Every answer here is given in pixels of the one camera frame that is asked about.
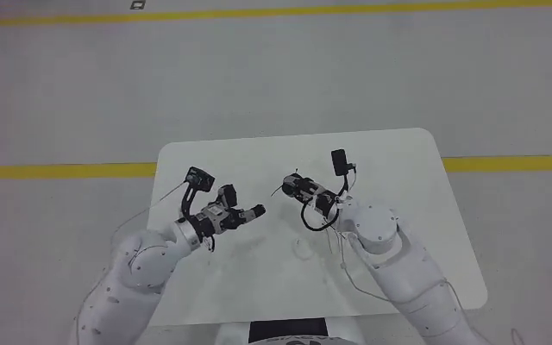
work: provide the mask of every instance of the yellow line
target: yellow line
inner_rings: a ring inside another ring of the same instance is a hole
[[[552,171],[552,156],[443,158],[447,173]]]
[[[109,22],[158,22],[236,17],[245,18],[262,16],[319,16],[339,14],[370,14],[549,6],[552,6],[552,0],[473,0],[445,3],[380,3],[352,6],[317,6],[280,9],[213,9],[189,12],[159,12],[94,16],[30,16],[4,18],[0,19],[0,26],[85,24]]]
[[[156,163],[0,166],[0,179],[152,178]]]
[[[552,156],[443,158],[447,173],[552,171]],[[0,166],[0,179],[152,178],[156,163]]]

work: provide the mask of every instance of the camera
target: camera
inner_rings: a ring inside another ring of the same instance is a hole
[[[208,192],[215,183],[215,178],[207,172],[191,166],[186,174],[185,181],[195,190]]]

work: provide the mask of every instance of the floor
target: floor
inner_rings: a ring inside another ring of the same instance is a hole
[[[145,12],[337,4],[147,0]],[[0,0],[0,25],[109,13],[131,13],[129,1]],[[551,17],[518,8],[2,26],[0,165],[148,162],[172,141],[409,127],[428,129],[443,157],[552,154]],[[512,327],[527,345],[546,343],[552,172],[449,179],[489,295],[472,323],[493,344],[511,343]],[[1,343],[66,341],[109,262],[111,232],[149,205],[152,186],[0,179]],[[400,315],[359,321],[369,344],[422,344]],[[208,344],[216,328],[151,328],[140,344]]]

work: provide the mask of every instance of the tabletop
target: tabletop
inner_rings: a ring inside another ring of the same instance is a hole
[[[301,205],[277,191],[298,171],[334,192],[331,151],[344,148],[357,165],[350,192],[360,204],[382,204],[409,224],[467,309],[480,308],[487,290],[452,188],[432,135],[424,129],[393,129],[220,141],[175,142],[160,151],[152,204],[184,179],[190,166],[213,175],[191,213],[233,184],[238,207],[264,204],[267,213],[216,238],[216,250],[200,248],[177,265],[150,322],[152,326],[228,323],[307,317],[396,313],[386,302],[356,291],[340,268],[336,235],[314,233],[300,219]],[[151,210],[149,229],[179,217],[182,187]],[[322,224],[313,210],[310,223]],[[362,289],[381,294],[346,243],[345,259]]]

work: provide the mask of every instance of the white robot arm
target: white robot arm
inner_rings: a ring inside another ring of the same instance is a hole
[[[428,345],[489,345],[471,329],[441,269],[404,223],[399,223],[391,210],[377,205],[360,207],[347,194],[347,173],[356,167],[347,163],[345,152],[332,152],[332,159],[336,175],[344,177],[337,195],[297,173],[284,179],[282,191],[303,204],[301,217],[305,227],[320,231],[335,225],[338,232],[347,234],[386,300],[408,319]],[[314,229],[305,221],[308,205],[328,220],[326,225]],[[391,254],[394,246],[400,246],[400,250],[376,263],[376,255]]]
[[[147,327],[177,263],[206,239],[214,250],[214,235],[237,229],[265,213],[260,204],[251,210],[234,209],[234,187],[224,185],[214,202],[190,215],[196,192],[210,191],[214,180],[208,173],[190,168],[182,217],[161,231],[144,230],[122,242],[110,269],[81,305],[69,344],[134,344]]]

